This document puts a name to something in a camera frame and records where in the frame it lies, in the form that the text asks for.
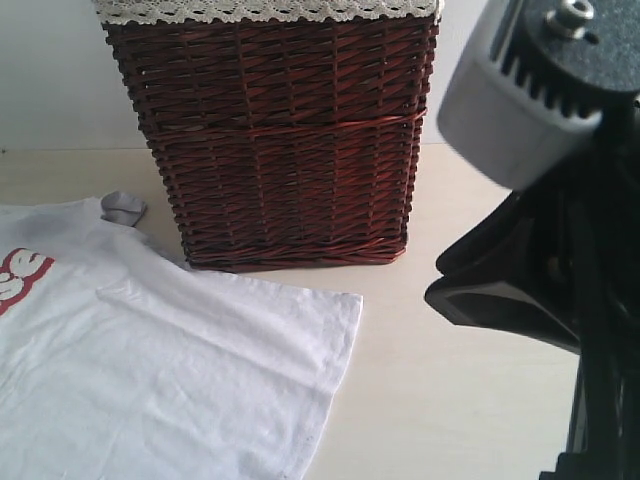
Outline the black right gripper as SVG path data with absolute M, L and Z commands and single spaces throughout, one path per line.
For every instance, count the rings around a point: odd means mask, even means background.
M 509 65 L 517 86 L 587 133 L 547 178 L 578 202 L 574 273 L 593 268 L 619 393 L 639 394 L 639 4 L 527 1 Z M 436 260 L 425 302 L 455 326 L 515 334 L 577 354 L 566 200 L 512 193 Z

